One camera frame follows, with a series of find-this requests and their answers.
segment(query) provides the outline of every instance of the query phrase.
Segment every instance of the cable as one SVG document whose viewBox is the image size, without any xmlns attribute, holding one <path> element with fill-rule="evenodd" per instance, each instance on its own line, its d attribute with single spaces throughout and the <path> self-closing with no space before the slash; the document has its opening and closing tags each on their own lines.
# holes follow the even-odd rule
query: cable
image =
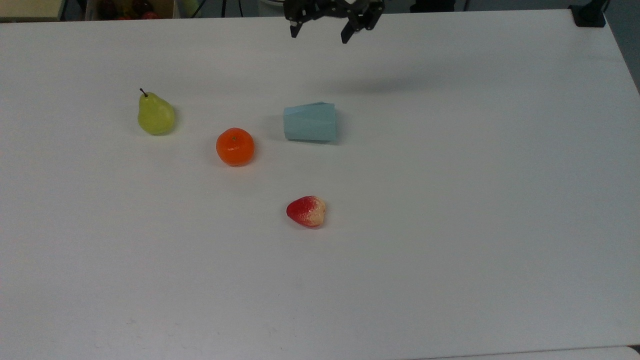
<svg viewBox="0 0 640 360">
<path fill-rule="evenodd" d="M 202 9 L 202 5 L 204 5 L 204 3 L 206 3 L 207 0 L 202 0 L 202 2 L 200 3 L 200 6 L 198 6 L 198 8 L 196 9 L 196 12 L 193 13 L 193 15 L 191 16 L 191 18 L 193 19 L 194 17 L 196 17 L 197 13 L 200 11 L 200 9 Z"/>
</svg>

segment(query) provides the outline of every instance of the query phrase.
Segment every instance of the strawberry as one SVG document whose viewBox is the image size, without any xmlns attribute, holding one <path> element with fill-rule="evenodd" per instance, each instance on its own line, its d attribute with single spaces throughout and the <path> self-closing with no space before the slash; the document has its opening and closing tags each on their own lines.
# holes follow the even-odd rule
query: strawberry
<svg viewBox="0 0 640 360">
<path fill-rule="evenodd" d="M 324 222 L 326 205 L 317 196 L 305 196 L 287 206 L 287 216 L 306 227 L 318 227 Z"/>
</svg>

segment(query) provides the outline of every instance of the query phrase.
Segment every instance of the robotic arm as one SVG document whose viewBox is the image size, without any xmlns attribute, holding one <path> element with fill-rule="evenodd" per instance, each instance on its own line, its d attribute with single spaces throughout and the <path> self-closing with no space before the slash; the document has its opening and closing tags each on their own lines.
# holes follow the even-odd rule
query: robotic arm
<svg viewBox="0 0 640 360">
<path fill-rule="evenodd" d="M 285 0 L 284 15 L 291 23 L 291 37 L 298 36 L 302 24 L 323 16 L 348 18 L 340 36 L 346 44 L 353 33 L 375 27 L 385 11 L 384 0 Z"/>
</svg>

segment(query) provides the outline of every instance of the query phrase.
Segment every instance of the box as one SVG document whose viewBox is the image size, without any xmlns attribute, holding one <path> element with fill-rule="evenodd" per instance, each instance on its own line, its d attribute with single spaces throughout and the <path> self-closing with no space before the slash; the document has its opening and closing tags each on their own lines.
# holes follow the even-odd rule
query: box
<svg viewBox="0 0 640 360">
<path fill-rule="evenodd" d="M 88 0 L 86 2 L 85 20 L 102 20 L 97 11 L 97 5 L 100 0 Z M 118 13 L 122 14 L 124 8 L 131 9 L 132 0 L 113 0 L 118 9 Z M 161 19 L 179 19 L 180 11 L 178 11 L 177 0 L 148 0 L 154 7 L 154 12 Z"/>
</svg>

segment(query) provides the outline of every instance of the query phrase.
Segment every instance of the black mount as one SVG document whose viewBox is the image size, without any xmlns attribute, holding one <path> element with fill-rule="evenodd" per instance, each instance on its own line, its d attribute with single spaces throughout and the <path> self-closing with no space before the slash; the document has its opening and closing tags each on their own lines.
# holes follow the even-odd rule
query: black mount
<svg viewBox="0 0 640 360">
<path fill-rule="evenodd" d="M 291 22 L 291 37 L 298 36 L 302 24 L 323 16 L 347 18 L 340 37 L 346 44 L 351 36 L 362 29 L 371 30 L 385 11 L 384 0 L 285 0 L 284 16 Z"/>
<path fill-rule="evenodd" d="M 607 0 L 591 0 L 584 6 L 570 5 L 573 21 L 581 28 L 604 28 L 607 21 L 602 13 L 602 6 Z"/>
</svg>

